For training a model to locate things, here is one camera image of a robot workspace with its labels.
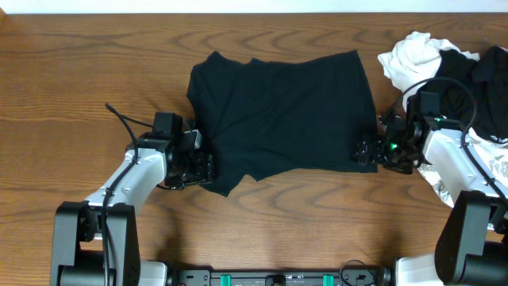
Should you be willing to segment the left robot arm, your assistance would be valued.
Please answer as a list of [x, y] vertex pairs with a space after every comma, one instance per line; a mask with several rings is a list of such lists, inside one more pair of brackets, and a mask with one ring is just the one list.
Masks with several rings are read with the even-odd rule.
[[137, 215], [152, 191], [182, 191], [214, 179], [214, 159], [192, 120], [158, 112], [134, 137], [114, 174], [80, 202], [56, 210], [52, 285], [177, 285], [178, 274], [140, 257]]

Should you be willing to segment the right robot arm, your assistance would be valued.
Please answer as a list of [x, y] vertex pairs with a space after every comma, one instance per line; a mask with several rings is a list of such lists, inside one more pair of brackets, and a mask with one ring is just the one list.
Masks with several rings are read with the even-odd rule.
[[439, 174], [453, 208], [433, 253], [404, 257], [374, 274], [376, 285], [505, 285], [507, 240], [490, 242], [487, 231], [507, 236], [507, 188], [474, 150], [468, 127], [439, 113], [435, 93], [408, 100], [406, 117], [382, 117], [384, 136], [363, 137], [352, 159], [410, 174], [427, 163]]

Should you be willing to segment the black t-shirt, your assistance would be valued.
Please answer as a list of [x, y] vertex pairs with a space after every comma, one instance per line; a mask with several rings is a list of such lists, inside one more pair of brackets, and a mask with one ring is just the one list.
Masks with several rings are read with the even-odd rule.
[[294, 169], [375, 173], [353, 159], [376, 135], [371, 89], [357, 52], [299, 64], [246, 64], [214, 52], [190, 74], [187, 98], [213, 151], [209, 191], [227, 196], [245, 176]]

